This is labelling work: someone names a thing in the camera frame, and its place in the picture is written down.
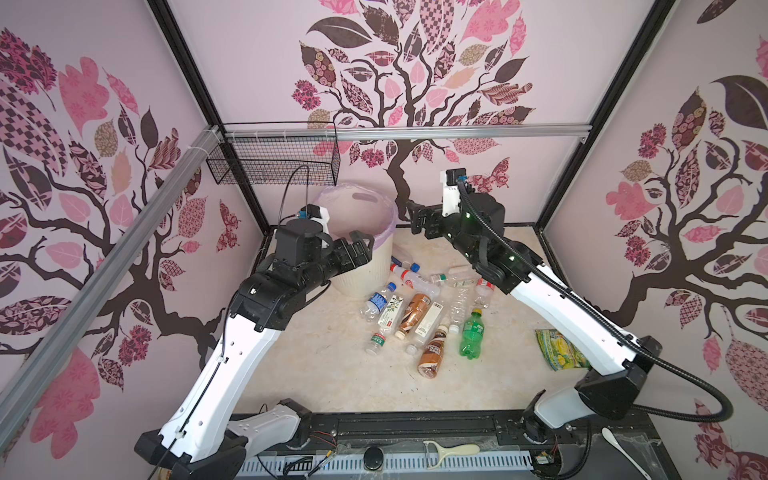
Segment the brown milk tea bottle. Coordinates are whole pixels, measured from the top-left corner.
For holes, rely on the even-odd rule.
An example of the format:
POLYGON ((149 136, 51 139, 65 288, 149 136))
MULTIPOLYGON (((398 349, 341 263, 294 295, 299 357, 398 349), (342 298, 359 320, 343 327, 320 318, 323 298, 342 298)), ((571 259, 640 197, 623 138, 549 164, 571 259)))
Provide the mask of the brown milk tea bottle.
POLYGON ((418 373, 422 377, 434 379, 437 376, 444 356, 447 335, 448 327, 440 325, 431 340, 425 345, 417 366, 418 373))

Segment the white floral label bottle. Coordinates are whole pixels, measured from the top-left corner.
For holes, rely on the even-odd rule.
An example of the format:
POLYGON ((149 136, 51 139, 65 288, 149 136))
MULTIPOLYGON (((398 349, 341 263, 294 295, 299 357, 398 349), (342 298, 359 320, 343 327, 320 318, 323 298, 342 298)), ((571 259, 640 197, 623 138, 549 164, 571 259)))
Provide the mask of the white floral label bottle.
POLYGON ((395 293, 384 307, 384 310, 376 322, 376 329, 365 347, 365 351, 369 355, 378 355, 383 349, 387 339, 397 329, 403 302, 403 296, 395 293))

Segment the green soda bottle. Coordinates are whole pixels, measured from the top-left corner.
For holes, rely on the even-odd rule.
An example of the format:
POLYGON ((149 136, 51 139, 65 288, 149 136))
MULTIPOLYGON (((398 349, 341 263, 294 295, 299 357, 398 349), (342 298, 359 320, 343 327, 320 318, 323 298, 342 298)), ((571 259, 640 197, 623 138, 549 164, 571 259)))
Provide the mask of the green soda bottle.
POLYGON ((459 353, 469 360, 478 359, 482 352, 485 324, 482 310, 475 308, 463 324, 459 353))

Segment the clear white label bottle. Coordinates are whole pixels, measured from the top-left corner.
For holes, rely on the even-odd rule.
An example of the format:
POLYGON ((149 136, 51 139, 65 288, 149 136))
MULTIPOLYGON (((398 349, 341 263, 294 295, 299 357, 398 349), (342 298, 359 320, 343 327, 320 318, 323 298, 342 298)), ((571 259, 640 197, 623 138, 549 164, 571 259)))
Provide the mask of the clear white label bottle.
POLYGON ((444 305, 442 303, 434 302, 415 329, 408 334, 408 344, 405 347, 405 352, 408 355, 416 356, 419 354, 427 342, 433 338, 443 315, 443 310, 444 305))

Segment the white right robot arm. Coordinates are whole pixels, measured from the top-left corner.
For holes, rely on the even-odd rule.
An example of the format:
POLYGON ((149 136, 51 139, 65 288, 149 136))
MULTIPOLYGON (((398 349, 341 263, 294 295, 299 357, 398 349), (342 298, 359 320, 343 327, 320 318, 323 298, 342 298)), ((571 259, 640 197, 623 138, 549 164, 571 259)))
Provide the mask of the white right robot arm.
POLYGON ((611 332, 611 322, 589 313, 570 299, 570 292, 543 260, 526 245, 504 237, 501 228, 486 225, 464 205, 444 215, 441 207, 415 202, 406 205, 413 233, 444 238, 484 280, 528 306, 584 355, 585 376, 574 386, 538 393, 526 407, 522 423, 529 437, 540 441, 551 430, 591 415, 620 420, 633 404, 658 354, 660 344, 624 330, 611 332))

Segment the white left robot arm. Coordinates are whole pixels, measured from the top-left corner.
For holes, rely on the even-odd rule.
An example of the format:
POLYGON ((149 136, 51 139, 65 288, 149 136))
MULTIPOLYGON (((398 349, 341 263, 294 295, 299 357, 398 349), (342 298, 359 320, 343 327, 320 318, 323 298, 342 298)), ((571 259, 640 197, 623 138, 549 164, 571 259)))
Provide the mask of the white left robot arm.
POLYGON ((332 278, 368 264, 375 239, 352 231, 334 239, 323 222, 292 219, 276 229, 276 247, 244 280, 226 310, 222 336, 194 386, 159 430, 134 451, 173 479, 233 479, 245 461, 291 441, 308 417, 296 403, 234 421, 231 415, 260 361, 295 313, 332 278))

